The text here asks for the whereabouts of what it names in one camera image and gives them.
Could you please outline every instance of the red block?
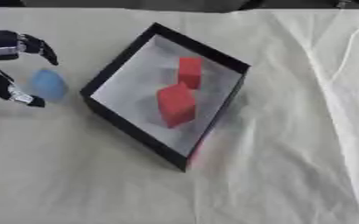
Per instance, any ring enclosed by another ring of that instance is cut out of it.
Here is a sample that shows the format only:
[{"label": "red block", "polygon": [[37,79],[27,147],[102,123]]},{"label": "red block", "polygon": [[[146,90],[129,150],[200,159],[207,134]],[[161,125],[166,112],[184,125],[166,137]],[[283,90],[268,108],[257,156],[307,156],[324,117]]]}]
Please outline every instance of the red block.
[{"label": "red block", "polygon": [[201,84],[201,59],[179,58],[178,83],[184,82],[189,88],[197,89]]},{"label": "red block", "polygon": [[196,117],[196,100],[184,83],[160,89],[157,97],[160,114],[169,128]]}]

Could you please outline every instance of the white tablecloth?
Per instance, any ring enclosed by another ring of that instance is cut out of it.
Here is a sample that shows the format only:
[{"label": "white tablecloth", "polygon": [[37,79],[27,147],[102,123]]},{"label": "white tablecloth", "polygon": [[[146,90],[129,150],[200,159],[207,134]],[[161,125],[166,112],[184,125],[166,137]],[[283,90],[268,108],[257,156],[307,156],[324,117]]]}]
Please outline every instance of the white tablecloth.
[{"label": "white tablecloth", "polygon": [[[253,66],[187,173],[78,95],[153,22]],[[71,89],[0,101],[0,223],[359,223],[359,10],[4,9],[0,29],[50,43]],[[0,67],[23,86],[48,64]]]}]

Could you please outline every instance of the blue cup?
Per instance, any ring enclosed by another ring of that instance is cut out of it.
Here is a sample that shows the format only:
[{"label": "blue cup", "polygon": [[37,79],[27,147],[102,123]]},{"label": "blue cup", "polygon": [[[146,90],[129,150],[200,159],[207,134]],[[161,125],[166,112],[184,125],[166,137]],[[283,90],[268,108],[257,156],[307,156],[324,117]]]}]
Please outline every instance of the blue cup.
[{"label": "blue cup", "polygon": [[37,71],[30,79],[33,93],[49,102],[58,102],[67,94],[67,84],[56,72],[49,69]]}]

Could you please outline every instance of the white fabric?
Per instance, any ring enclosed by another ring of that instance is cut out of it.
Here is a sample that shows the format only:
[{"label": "white fabric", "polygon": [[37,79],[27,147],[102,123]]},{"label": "white fabric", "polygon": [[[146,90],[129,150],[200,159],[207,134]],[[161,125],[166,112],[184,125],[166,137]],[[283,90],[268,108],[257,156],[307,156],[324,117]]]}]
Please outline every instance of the white fabric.
[{"label": "white fabric", "polygon": [[[188,173],[78,95],[152,22],[253,66]],[[72,90],[45,109],[0,101],[0,223],[359,223],[359,10],[17,9],[0,29],[47,40]],[[0,67],[24,83],[47,65]]]}]

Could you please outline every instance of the black box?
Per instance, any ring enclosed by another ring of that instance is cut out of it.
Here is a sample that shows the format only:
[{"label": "black box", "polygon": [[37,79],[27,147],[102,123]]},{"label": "black box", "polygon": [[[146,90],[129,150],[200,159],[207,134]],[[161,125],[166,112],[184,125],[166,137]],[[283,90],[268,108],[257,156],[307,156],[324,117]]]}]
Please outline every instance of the black box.
[{"label": "black box", "polygon": [[[156,92],[176,82],[179,57],[203,59],[196,119],[168,129]],[[99,116],[185,171],[202,139],[243,85],[249,65],[153,24],[81,91]]]}]

